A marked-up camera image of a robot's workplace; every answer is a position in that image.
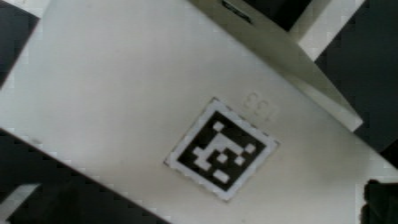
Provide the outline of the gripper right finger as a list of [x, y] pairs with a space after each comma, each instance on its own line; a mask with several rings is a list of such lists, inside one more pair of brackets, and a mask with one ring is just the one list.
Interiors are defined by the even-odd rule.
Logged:
[[361, 224], [398, 224], [398, 183], [371, 179], [364, 185]]

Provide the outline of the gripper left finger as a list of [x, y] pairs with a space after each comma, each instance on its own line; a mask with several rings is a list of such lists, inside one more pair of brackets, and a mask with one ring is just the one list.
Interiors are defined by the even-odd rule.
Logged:
[[34, 183], [23, 184], [16, 187], [9, 196], [0, 202], [0, 217], [9, 217], [12, 215], [39, 186], [41, 184]]

